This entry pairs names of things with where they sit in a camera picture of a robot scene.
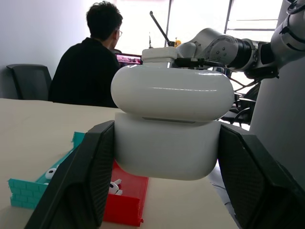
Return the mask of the black office chair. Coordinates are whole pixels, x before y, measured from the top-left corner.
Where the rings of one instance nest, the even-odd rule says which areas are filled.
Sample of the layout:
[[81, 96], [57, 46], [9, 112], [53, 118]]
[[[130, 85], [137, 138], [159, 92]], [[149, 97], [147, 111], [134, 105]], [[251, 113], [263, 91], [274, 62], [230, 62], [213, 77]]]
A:
[[246, 94], [235, 93], [234, 103], [221, 119], [230, 124], [250, 125], [261, 83], [256, 84]]

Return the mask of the thin black rod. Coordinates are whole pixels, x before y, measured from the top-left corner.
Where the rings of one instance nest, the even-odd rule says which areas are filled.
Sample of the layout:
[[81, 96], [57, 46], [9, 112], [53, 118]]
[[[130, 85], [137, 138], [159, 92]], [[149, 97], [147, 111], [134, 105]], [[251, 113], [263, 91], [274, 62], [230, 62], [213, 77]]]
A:
[[171, 46], [174, 47], [175, 46], [175, 42], [174, 41], [170, 41], [169, 38], [167, 37], [166, 33], [164, 32], [164, 30], [162, 29], [162, 27], [160, 26], [160, 24], [158, 23], [157, 19], [155, 18], [153, 11], [150, 11], [150, 16], [152, 18], [152, 20], [154, 21], [154, 23], [156, 24], [157, 28], [159, 29], [159, 31], [161, 32], [162, 36], [165, 39], [165, 44], [167, 46]]

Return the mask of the dark grey office chair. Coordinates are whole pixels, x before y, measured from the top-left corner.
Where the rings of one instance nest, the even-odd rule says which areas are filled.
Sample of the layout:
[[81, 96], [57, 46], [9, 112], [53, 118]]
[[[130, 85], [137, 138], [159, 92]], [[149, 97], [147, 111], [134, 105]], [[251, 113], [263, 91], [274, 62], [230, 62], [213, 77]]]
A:
[[40, 64], [6, 66], [13, 77], [18, 99], [47, 101], [51, 76], [48, 67]]

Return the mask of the silver robot torso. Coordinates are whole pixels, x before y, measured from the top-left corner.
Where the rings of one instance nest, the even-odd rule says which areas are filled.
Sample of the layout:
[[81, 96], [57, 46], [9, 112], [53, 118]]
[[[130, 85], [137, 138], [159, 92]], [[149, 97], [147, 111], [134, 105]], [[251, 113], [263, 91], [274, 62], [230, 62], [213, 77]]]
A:
[[305, 190], [305, 57], [262, 81], [250, 131]]

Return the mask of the open laptop computer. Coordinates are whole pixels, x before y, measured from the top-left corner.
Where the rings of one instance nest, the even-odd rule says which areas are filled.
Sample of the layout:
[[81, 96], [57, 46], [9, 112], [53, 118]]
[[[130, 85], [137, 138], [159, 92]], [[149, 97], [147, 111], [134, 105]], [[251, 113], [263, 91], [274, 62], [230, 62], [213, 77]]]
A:
[[116, 53], [115, 54], [120, 68], [129, 65], [142, 65], [142, 56], [136, 54]]

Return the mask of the red plastic tray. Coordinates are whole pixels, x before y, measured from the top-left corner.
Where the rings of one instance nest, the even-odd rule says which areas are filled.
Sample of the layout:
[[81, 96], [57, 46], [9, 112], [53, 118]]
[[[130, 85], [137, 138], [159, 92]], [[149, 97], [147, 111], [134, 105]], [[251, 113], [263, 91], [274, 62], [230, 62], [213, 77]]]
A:
[[118, 187], [122, 194], [108, 195], [103, 220], [139, 227], [143, 223], [142, 214], [149, 179], [129, 174], [114, 162], [111, 181], [118, 179], [121, 180]]

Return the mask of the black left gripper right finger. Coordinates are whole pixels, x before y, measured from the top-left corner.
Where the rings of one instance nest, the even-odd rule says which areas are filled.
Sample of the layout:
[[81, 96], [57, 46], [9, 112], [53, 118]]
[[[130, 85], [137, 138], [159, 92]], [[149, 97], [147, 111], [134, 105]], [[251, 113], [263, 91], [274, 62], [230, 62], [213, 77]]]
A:
[[305, 190], [255, 135], [222, 124], [218, 162], [242, 229], [305, 229]]

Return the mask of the teal plastic tray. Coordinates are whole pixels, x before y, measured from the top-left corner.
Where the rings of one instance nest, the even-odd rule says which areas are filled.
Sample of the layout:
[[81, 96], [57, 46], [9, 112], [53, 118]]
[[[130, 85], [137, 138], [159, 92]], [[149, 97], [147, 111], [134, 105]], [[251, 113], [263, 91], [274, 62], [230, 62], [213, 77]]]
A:
[[[72, 143], [72, 149], [59, 159], [54, 165], [50, 168], [57, 168], [59, 165], [78, 147], [82, 142], [85, 133], [74, 132]], [[43, 196], [48, 185], [44, 183], [50, 183], [51, 180], [45, 178], [45, 173], [42, 174], [36, 181], [25, 181], [20, 179], [9, 179], [8, 185], [11, 191], [10, 204], [13, 207], [35, 209], [39, 203], [41, 197]]]

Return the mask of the white earbud charging case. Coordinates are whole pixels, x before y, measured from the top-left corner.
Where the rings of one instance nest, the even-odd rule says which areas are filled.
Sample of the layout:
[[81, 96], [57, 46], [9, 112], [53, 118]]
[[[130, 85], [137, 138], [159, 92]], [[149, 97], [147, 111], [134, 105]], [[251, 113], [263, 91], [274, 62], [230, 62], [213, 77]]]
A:
[[133, 65], [111, 85], [115, 114], [115, 159], [144, 177], [198, 180], [217, 160], [220, 118], [234, 91], [222, 73]]

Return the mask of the person in black sweater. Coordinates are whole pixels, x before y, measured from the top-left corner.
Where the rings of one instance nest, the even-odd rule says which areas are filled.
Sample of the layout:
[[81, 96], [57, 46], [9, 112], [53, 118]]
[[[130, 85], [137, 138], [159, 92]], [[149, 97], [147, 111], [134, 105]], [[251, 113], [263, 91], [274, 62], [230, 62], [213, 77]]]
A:
[[111, 83], [120, 66], [113, 50], [123, 17], [108, 1], [93, 4], [86, 15], [90, 36], [60, 59], [48, 100], [54, 103], [115, 108]]

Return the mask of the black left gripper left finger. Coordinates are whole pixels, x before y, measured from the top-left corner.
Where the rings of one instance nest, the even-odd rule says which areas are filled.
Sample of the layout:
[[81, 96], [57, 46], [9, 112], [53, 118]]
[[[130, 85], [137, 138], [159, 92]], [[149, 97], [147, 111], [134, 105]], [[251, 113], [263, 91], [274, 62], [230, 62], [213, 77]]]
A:
[[107, 121], [59, 165], [25, 229], [99, 229], [113, 162], [114, 121]]

